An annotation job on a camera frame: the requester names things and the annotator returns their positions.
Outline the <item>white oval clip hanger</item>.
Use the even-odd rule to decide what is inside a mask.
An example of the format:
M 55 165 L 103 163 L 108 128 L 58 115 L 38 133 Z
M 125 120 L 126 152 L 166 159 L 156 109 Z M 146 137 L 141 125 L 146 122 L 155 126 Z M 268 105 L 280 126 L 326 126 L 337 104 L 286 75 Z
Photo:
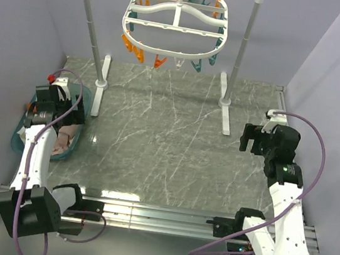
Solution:
M 134 33 L 136 26 L 172 31 L 177 36 L 210 38 L 213 48 L 192 51 L 173 47 L 150 45 Z M 223 49 L 228 39 L 228 6 L 225 0 L 130 0 L 122 18 L 122 35 L 141 48 L 155 55 L 186 60 L 208 59 Z

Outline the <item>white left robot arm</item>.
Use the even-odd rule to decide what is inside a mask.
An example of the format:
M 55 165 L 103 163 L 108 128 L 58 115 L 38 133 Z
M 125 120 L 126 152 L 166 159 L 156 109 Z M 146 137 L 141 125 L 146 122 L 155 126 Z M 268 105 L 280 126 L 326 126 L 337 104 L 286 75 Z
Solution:
M 62 229 L 61 215 L 78 216 L 84 201 L 78 184 L 47 187 L 48 167 L 63 126 L 85 123 L 83 95 L 71 97 L 67 84 L 37 86 L 23 121 L 24 151 L 9 190 L 0 192 L 0 216 L 9 236 L 32 236 Z

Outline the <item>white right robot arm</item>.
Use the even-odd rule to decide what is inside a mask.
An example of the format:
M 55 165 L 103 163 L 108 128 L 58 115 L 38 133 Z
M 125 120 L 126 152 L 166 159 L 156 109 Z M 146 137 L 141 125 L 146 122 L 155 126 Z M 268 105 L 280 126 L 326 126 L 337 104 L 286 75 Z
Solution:
M 250 241 L 254 255 L 310 255 L 305 238 L 302 203 L 302 170 L 295 163 L 295 150 L 301 139 L 295 129 L 275 126 L 265 132 L 262 126 L 246 124 L 240 150 L 253 141 L 251 153 L 264 157 L 264 173 L 272 198 L 275 235 L 271 236 L 261 211 L 240 209 L 232 225 L 234 235 Z

